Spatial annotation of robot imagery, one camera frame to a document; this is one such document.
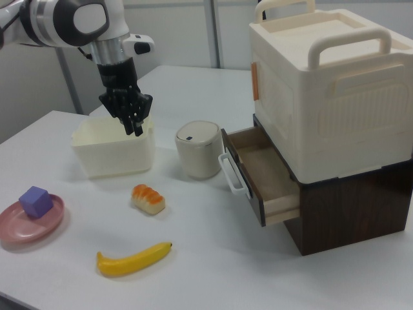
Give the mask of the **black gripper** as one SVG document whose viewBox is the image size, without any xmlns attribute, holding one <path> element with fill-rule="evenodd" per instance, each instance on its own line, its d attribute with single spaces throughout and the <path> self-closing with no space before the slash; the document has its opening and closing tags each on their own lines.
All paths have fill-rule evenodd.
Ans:
<svg viewBox="0 0 413 310">
<path fill-rule="evenodd" d="M 99 100 L 113 118 L 117 118 L 127 135 L 140 136 L 150 113 L 153 97 L 141 92 L 132 58 L 112 65 L 98 65 L 106 92 Z"/>
</svg>

